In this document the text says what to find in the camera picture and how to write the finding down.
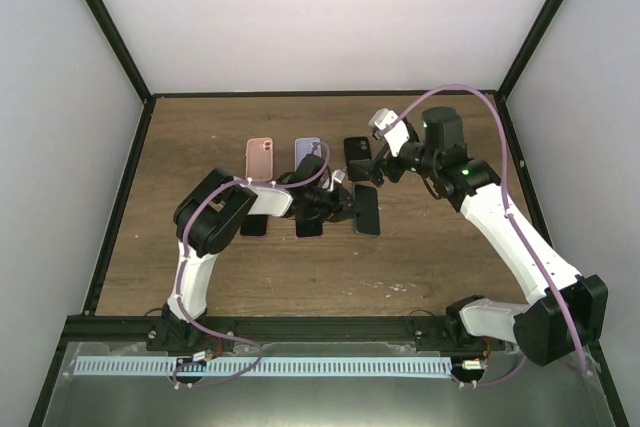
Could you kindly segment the black phone case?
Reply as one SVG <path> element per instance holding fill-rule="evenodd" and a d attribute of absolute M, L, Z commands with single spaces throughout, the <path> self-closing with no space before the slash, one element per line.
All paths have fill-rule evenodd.
<path fill-rule="evenodd" d="M 369 139 L 366 136 L 346 137 L 343 139 L 343 150 L 348 179 L 351 182 L 368 181 L 366 173 L 354 166 L 353 162 L 372 159 Z"/>

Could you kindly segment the black screen teal phone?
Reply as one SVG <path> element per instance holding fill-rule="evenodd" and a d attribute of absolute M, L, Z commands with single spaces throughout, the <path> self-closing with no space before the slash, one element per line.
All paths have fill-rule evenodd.
<path fill-rule="evenodd" d="M 381 229 L 377 189 L 360 184 L 355 185 L 354 199 L 357 207 L 355 232 L 360 235 L 379 236 Z"/>

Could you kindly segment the lavender phone case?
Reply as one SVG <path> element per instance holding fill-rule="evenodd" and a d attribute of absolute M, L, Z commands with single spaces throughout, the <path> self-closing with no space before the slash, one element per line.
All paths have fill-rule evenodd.
<path fill-rule="evenodd" d="M 304 178 L 315 175 L 323 165 L 322 144 L 317 137 L 298 138 L 295 147 L 295 172 Z"/>

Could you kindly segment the black screen pink phone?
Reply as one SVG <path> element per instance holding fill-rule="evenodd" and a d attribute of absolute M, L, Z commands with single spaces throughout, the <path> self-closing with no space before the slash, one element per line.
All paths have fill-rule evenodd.
<path fill-rule="evenodd" d="M 244 237 L 264 237 L 267 234 L 268 217 L 265 215 L 247 216 L 240 228 Z"/>

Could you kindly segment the pink phone case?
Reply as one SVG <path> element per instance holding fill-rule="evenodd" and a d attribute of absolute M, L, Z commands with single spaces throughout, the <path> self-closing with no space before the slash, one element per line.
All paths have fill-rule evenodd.
<path fill-rule="evenodd" d="M 246 176 L 253 181 L 271 181 L 274 169 L 273 154 L 273 140 L 270 137 L 249 139 L 245 151 Z"/>

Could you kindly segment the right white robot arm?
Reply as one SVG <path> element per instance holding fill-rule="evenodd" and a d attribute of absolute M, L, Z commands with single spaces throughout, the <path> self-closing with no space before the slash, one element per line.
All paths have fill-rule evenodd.
<path fill-rule="evenodd" d="M 585 277 L 564 260 L 512 202 L 491 166 L 469 156 L 454 108 L 427 109 L 421 121 L 419 136 L 394 111 L 378 110 L 369 125 L 383 148 L 351 167 L 375 186 L 398 182 L 406 172 L 431 181 L 433 197 L 447 200 L 488 240 L 526 299 L 511 304 L 474 295 L 450 305 L 447 343 L 465 350 L 479 337 L 491 337 L 517 345 L 528 360 L 546 366 L 598 341 L 608 299 L 602 279 Z"/>

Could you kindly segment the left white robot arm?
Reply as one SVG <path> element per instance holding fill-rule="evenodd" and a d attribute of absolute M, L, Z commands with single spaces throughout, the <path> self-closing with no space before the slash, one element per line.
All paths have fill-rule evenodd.
<path fill-rule="evenodd" d="M 161 318 L 166 337 L 181 350 L 204 339 L 200 319 L 207 311 L 207 289 L 219 255 L 249 216 L 342 222 L 358 212 L 344 187 L 345 173 L 324 177 L 328 160 L 308 154 L 297 169 L 275 181 L 241 179 L 223 169 L 211 171 L 174 212 L 179 260 Z"/>

